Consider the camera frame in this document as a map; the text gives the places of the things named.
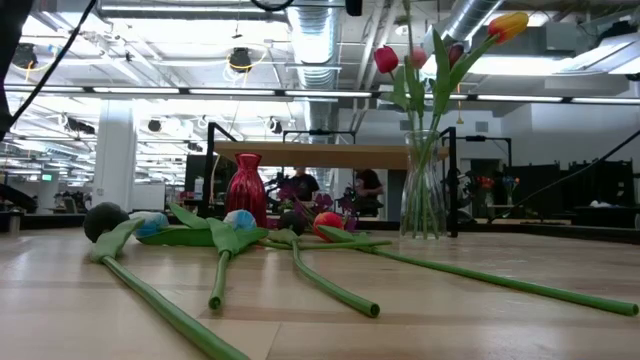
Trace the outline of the red artificial tulip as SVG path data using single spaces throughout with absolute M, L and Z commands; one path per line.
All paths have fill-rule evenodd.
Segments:
M 387 74 L 392 78 L 393 91 L 388 96 L 388 98 L 407 114 L 409 121 L 408 132 L 411 132 L 409 109 L 410 96 L 408 94 L 407 84 L 405 80 L 405 57 L 403 61 L 400 61 L 400 58 L 391 47 L 383 45 L 381 48 L 378 48 L 374 52 L 374 61 L 381 74 Z

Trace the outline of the pink artificial tulip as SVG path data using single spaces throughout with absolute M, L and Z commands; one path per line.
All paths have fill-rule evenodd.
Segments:
M 424 127 L 424 85 L 420 82 L 420 73 L 419 70 L 427 61 L 427 55 L 425 51 L 421 47 L 414 46 L 414 60 L 413 66 L 415 68 L 416 74 L 419 76 L 418 81 L 418 98 L 419 104 L 421 105 L 421 112 L 423 113 L 422 124 Z M 412 206 L 412 214 L 415 216 L 414 220 L 414 233 L 420 234 L 424 239 L 426 239 L 429 235 L 429 215 L 428 215 L 428 197 L 427 197 L 427 188 L 426 181 L 424 175 L 424 165 L 422 164 L 423 152 L 424 152 L 424 141 L 425 141 L 425 131 L 418 130 L 415 122 L 413 108 L 411 105 L 411 96 L 409 99 L 410 104 L 410 120 L 411 120 L 411 134 L 409 135 L 409 145 L 410 145 L 410 157 L 411 157 L 411 170 L 412 170 L 412 193 L 414 195 L 414 205 Z

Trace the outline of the yellow orange-tipped artificial tulip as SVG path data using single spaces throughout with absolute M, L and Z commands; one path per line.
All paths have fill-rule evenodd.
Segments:
M 506 15 L 499 16 L 494 18 L 487 30 L 487 36 L 481 45 L 473 50 L 470 54 L 460 59 L 457 67 L 453 70 L 453 77 L 455 80 L 458 80 L 458 84 L 470 70 L 470 68 L 475 64 L 475 62 L 484 55 L 493 45 L 505 43 L 518 34 L 523 32 L 528 25 L 529 16 L 524 12 L 515 12 Z M 434 43 L 434 51 L 437 48 L 440 48 L 444 45 L 444 42 L 440 36 L 440 34 L 434 30 L 432 34 L 433 43 Z M 431 155 L 431 130 L 430 135 L 428 137 L 428 161 L 430 162 Z

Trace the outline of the purple artificial flower bunch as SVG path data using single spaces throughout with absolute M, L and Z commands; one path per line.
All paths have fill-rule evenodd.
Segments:
M 279 209 L 284 213 L 292 212 L 295 214 L 303 221 L 307 229 L 313 227 L 317 216 L 322 213 L 334 213 L 338 223 L 346 231 L 353 232 L 356 229 L 355 198 L 350 194 L 334 200 L 327 193 L 317 193 L 312 196 L 310 201 L 303 201 L 293 185 L 283 183 L 279 186 L 277 197 L 280 201 Z

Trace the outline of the orange artificial tulip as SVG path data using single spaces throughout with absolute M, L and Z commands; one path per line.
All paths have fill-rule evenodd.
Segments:
M 368 236 L 365 233 L 350 233 L 341 228 L 325 224 L 318 224 L 316 228 L 331 242 L 351 245 L 352 247 L 364 251 L 365 253 L 385 257 L 402 263 L 454 274 L 484 283 L 510 288 L 520 292 L 578 304 L 619 315 L 634 317 L 640 314 L 640 306 L 635 303 L 586 295 L 568 290 L 519 281 L 512 278 L 491 275 L 488 273 L 465 269 L 453 265 L 406 257 L 403 255 L 378 249 L 373 245 L 373 242 L 369 240 Z

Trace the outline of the black artificial tulip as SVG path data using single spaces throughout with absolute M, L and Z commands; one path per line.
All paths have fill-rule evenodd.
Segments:
M 181 308 L 169 301 L 154 287 L 144 282 L 117 260 L 130 236 L 145 220 L 131 219 L 118 205 L 104 202 L 91 209 L 83 224 L 85 235 L 93 243 L 92 262 L 104 265 L 133 290 L 147 305 L 180 335 L 212 360 L 250 360 Z
M 270 233 L 269 239 L 272 242 L 286 244 L 291 248 L 295 267 L 318 289 L 367 317 L 378 317 L 380 314 L 378 304 L 336 285 L 304 263 L 301 257 L 303 247 L 300 236 L 304 233 L 305 228 L 306 222 L 299 215 L 294 212 L 286 212 L 278 220 L 278 229 Z

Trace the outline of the white and blue artificial tulip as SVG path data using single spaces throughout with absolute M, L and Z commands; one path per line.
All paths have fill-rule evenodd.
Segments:
M 219 257 L 208 305 L 212 310 L 220 310 L 224 304 L 226 272 L 230 261 L 264 239 L 268 231 L 258 227 L 254 216 L 244 209 L 229 212 L 223 220 L 207 218 L 206 222 Z
M 132 213 L 130 215 L 132 219 L 143 220 L 142 225 L 134 232 L 136 239 L 146 245 L 215 247 L 209 225 L 206 222 L 207 218 L 199 217 L 177 204 L 171 204 L 170 210 L 182 223 L 181 226 L 170 225 L 169 218 L 164 213 Z M 265 240 L 264 244 L 267 247 L 290 249 L 286 244 L 272 242 L 269 235 L 273 231 L 267 231 L 268 235 L 258 243 Z

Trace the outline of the long ceiling light bar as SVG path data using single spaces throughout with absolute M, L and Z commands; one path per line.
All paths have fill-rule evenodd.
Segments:
M 339 90 L 291 90 L 258 88 L 189 88 L 189 87 L 115 87 L 115 86 L 70 86 L 45 85 L 41 96 L 95 97 L 113 99 L 196 99 L 196 100 L 382 100 L 389 101 L 389 91 L 339 91 Z M 550 103 L 572 105 L 640 106 L 640 98 L 623 97 L 570 97 L 538 95 L 460 94 L 453 93 L 454 102 L 508 102 Z

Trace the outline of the person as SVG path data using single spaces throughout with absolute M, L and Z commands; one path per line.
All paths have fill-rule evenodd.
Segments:
M 383 204 L 378 197 L 384 188 L 377 173 L 372 169 L 356 171 L 356 200 L 354 206 L 360 216 L 377 217 Z
M 304 202 L 312 201 L 315 193 L 319 190 L 318 182 L 306 172 L 305 167 L 295 169 L 295 175 L 290 179 L 290 184 L 297 199 Z

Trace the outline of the clear glass vase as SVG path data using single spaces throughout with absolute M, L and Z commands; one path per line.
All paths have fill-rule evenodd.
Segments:
M 408 132 L 407 175 L 402 193 L 400 234 L 409 239 L 439 239 L 446 235 L 447 212 L 438 179 L 439 133 Z

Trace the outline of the background flower bouquet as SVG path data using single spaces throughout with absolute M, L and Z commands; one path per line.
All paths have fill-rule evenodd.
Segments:
M 490 178 L 486 176 L 479 176 L 477 178 L 478 183 L 482 189 L 492 189 L 496 185 L 501 185 L 504 188 L 505 196 L 506 196 L 506 204 L 513 204 L 513 193 L 514 190 L 520 184 L 520 179 L 518 177 L 513 176 L 503 176 L 501 178 Z

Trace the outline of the white building column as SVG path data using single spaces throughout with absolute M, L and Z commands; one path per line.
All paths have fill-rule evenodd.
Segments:
M 97 131 L 93 204 L 132 210 L 138 121 L 130 100 L 102 100 Z

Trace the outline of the black partition screen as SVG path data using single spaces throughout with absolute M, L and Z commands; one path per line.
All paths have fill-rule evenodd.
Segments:
M 507 173 L 520 179 L 513 202 L 523 203 L 509 218 L 626 229 L 640 220 L 630 161 L 573 162 L 566 170 L 558 164 L 514 166 Z

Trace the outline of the silver spiral air duct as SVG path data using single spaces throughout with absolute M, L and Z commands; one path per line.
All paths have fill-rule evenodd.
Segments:
M 286 10 L 300 87 L 327 91 L 338 87 L 338 59 L 341 5 L 338 0 L 311 0 Z

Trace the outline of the wooden shelf with black frame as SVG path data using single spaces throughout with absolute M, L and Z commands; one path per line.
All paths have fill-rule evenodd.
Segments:
M 356 144 L 304 144 L 286 142 L 288 134 L 311 134 L 311 135 L 341 135 L 348 134 L 356 140 L 356 132 L 352 131 L 284 131 L 281 142 L 238 142 L 227 130 L 215 122 L 207 125 L 206 152 L 205 152 L 205 195 L 203 205 L 200 210 L 204 211 L 208 207 L 207 201 L 210 196 L 210 185 L 212 184 L 214 153 L 219 156 L 235 159 L 236 153 L 255 153 L 262 156 L 261 165 L 264 166 L 285 166 L 285 167 L 320 167 L 320 168 L 371 168 L 387 170 L 407 170 L 409 169 L 408 149 L 406 146 L 391 145 L 356 145 Z M 221 134 L 229 141 L 216 141 L 215 135 Z M 448 173 L 443 170 L 444 180 L 447 181 L 450 189 L 449 204 L 453 208 L 449 210 L 448 231 L 451 237 L 457 237 L 458 214 L 454 201 L 457 199 L 457 179 L 455 177 L 457 168 L 457 140 L 467 142 L 484 142 L 488 140 L 501 140 L 507 144 L 508 166 L 512 165 L 512 140 L 505 137 L 486 137 L 481 135 L 456 136 L 456 128 L 448 127 L 440 134 L 440 140 L 448 140 L 448 150 L 444 149 L 439 153 L 440 159 L 449 159 Z

